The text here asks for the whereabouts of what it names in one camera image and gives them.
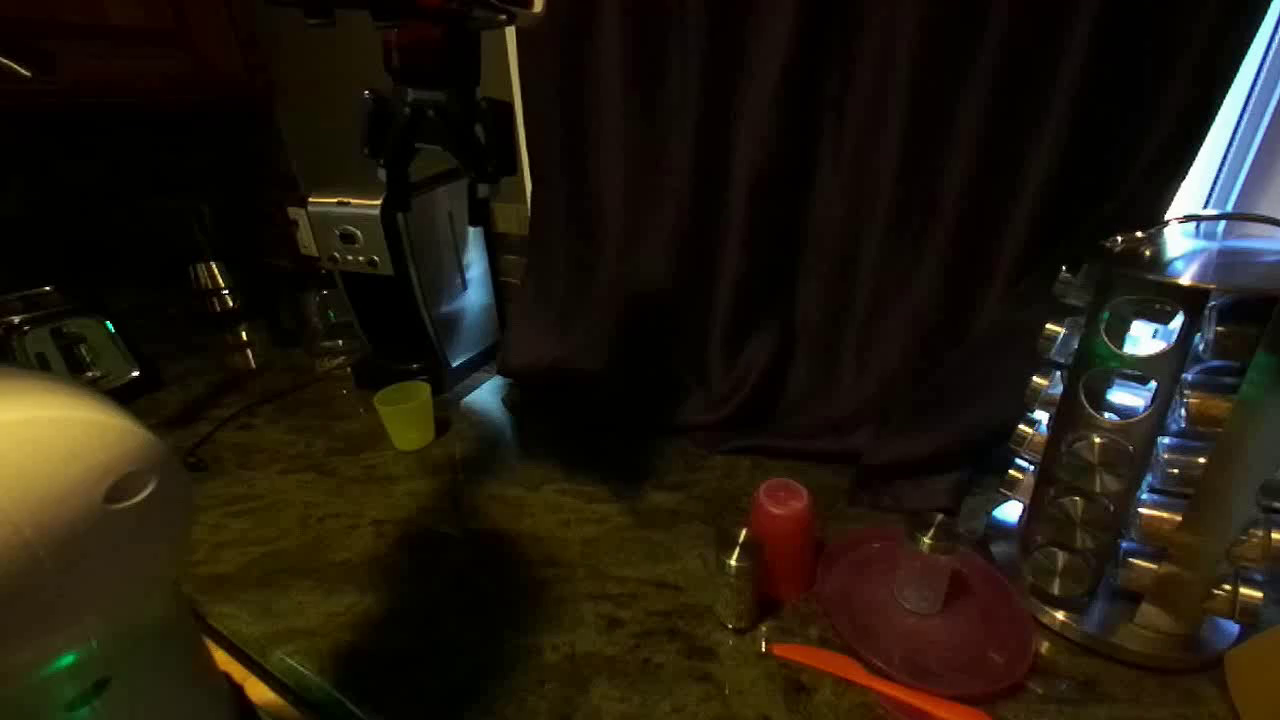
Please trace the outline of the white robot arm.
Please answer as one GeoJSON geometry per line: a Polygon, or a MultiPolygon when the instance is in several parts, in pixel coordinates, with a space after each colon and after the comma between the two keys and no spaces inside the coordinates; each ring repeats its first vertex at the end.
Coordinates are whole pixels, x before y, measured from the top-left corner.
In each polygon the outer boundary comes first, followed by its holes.
{"type": "Polygon", "coordinates": [[[133,412],[0,370],[0,720],[231,720],[180,599],[189,519],[133,412]]]}

